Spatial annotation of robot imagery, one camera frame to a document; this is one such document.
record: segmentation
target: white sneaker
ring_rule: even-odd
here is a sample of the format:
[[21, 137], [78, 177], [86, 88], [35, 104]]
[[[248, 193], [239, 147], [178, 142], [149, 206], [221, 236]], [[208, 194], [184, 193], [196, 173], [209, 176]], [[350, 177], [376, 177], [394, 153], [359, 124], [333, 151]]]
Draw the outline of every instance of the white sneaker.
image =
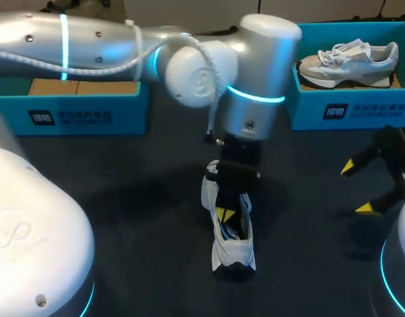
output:
[[318, 51], [299, 64], [299, 74], [322, 88], [334, 88], [343, 81], [370, 87], [389, 87], [390, 76], [398, 63], [396, 43], [370, 46], [361, 40], [336, 44], [331, 51]]
[[[217, 173], [218, 160], [212, 161], [207, 170]], [[214, 225], [212, 250], [212, 269], [216, 271], [224, 267], [240, 267], [242, 265], [255, 271], [254, 244], [252, 223], [249, 213], [252, 209], [248, 194], [240, 196], [240, 211], [232, 211], [216, 206], [219, 186], [217, 182], [206, 177], [202, 181], [202, 205], [211, 213]]]

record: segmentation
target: glowing blue light ring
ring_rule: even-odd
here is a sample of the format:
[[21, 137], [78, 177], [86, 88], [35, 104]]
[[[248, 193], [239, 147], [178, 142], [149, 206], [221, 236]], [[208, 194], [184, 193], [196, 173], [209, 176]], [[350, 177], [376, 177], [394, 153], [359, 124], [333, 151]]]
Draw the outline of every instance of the glowing blue light ring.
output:
[[93, 285], [92, 285], [92, 292], [91, 292], [91, 295], [89, 297], [88, 303], [87, 303], [85, 309], [83, 310], [82, 314], [79, 317], [83, 317], [86, 314], [86, 311], [88, 310], [89, 305], [91, 305], [92, 298], [94, 296], [94, 289], [95, 289], [95, 283], [93, 283]]
[[[63, 50], [63, 67], [69, 67], [69, 26], [67, 23], [67, 16], [60, 15], [61, 19], [61, 36], [62, 36], [62, 50]], [[67, 80], [67, 73], [61, 74], [61, 80]]]
[[157, 50], [154, 53], [154, 58], [152, 60], [152, 68], [153, 68], [154, 74], [155, 74], [155, 76], [157, 76], [157, 78], [158, 78], [157, 61], [158, 61], [158, 55], [160, 54], [161, 48], [162, 48], [162, 46], [157, 48]]
[[285, 97], [279, 97], [279, 98], [265, 98], [265, 97], [258, 97], [258, 96], [252, 96], [251, 94], [246, 94], [244, 92], [241, 92], [232, 86], [227, 87], [231, 92], [237, 94], [238, 96], [241, 96], [246, 99], [251, 99], [254, 101], [259, 101], [259, 102], [267, 102], [269, 104], [279, 104], [280, 102], [283, 102], [285, 100]]
[[385, 252], [386, 242], [383, 244], [383, 249], [381, 250], [381, 257], [380, 257], [381, 275], [383, 276], [383, 281], [385, 282], [385, 285], [386, 285], [388, 293], [390, 294], [390, 297], [393, 299], [393, 301], [396, 303], [396, 305], [400, 308], [400, 310], [403, 311], [403, 313], [405, 313], [405, 308], [403, 308], [403, 306], [399, 303], [399, 301], [393, 295], [393, 292], [390, 290], [389, 285], [387, 284], [385, 271], [384, 271], [384, 268], [383, 268], [383, 255], [384, 255], [384, 252]]

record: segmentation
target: white cable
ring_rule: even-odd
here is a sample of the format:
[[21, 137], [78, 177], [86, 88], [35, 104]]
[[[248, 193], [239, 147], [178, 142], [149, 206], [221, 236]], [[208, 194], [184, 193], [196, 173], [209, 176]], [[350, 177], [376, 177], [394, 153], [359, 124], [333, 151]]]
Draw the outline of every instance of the white cable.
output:
[[211, 106], [209, 109], [208, 115], [208, 128], [207, 133], [213, 133], [214, 130], [214, 123], [215, 123], [215, 113], [217, 111], [217, 106], [219, 99], [221, 97], [222, 89], [221, 89], [221, 78], [219, 76], [219, 72], [215, 66], [214, 60], [211, 58], [209, 52], [201, 45], [201, 43], [193, 38], [189, 34], [171, 34], [163, 39], [161, 42], [151, 46], [146, 51], [143, 51], [143, 38], [142, 38], [142, 31], [141, 29], [133, 23], [133, 21], [127, 20], [127, 25], [130, 25], [135, 30], [136, 35], [136, 44], [137, 44], [137, 56], [133, 58], [131, 61], [124, 63], [121, 66], [111, 67], [106, 69], [78, 69], [78, 68], [70, 68], [70, 67], [62, 67], [58, 65], [54, 65], [51, 63], [46, 63], [44, 61], [39, 61], [37, 59], [32, 59], [29, 57], [24, 57], [17, 54], [7, 53], [7, 52], [0, 52], [0, 58], [8, 59], [11, 61], [16, 61], [19, 63], [31, 65], [37, 68], [41, 68], [48, 71], [54, 71], [57, 73], [67, 73], [69, 75], [78, 75], [78, 76], [108, 76], [113, 75], [116, 73], [121, 73], [131, 69], [135, 64], [137, 64], [137, 69], [135, 71], [135, 75], [133, 76], [134, 81], [139, 81], [142, 68], [143, 68], [143, 60], [157, 48], [161, 47], [162, 45], [169, 43], [169, 42], [176, 42], [178, 40], [184, 41], [189, 46], [197, 49], [205, 59], [206, 63], [208, 64], [210, 73], [211, 73], [211, 80], [214, 86], [214, 93], [211, 99]]

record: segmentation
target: screw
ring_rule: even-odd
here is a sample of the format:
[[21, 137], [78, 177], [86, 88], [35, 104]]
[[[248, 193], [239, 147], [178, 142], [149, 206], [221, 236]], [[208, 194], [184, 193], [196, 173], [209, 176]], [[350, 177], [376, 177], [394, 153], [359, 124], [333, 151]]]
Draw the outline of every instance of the screw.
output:
[[246, 126], [247, 129], [252, 130], [255, 127], [255, 122], [248, 121], [248, 122], [245, 123], [245, 126]]

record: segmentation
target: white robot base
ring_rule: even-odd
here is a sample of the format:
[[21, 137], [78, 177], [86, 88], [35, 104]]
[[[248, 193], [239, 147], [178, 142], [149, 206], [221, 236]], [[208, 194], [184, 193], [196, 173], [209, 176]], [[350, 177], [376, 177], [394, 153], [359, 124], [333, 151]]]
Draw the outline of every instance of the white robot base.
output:
[[0, 317], [84, 317], [94, 236], [80, 206], [0, 149]]

